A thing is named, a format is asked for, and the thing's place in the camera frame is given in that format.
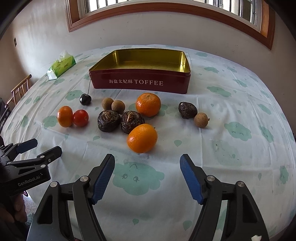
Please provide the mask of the left hand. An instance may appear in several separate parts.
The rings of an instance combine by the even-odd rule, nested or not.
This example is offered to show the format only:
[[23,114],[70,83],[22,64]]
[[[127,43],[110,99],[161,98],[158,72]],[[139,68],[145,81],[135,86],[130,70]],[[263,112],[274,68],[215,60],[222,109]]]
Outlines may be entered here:
[[15,221],[25,223],[27,219],[23,193],[1,199],[1,221],[6,223],[14,223]]

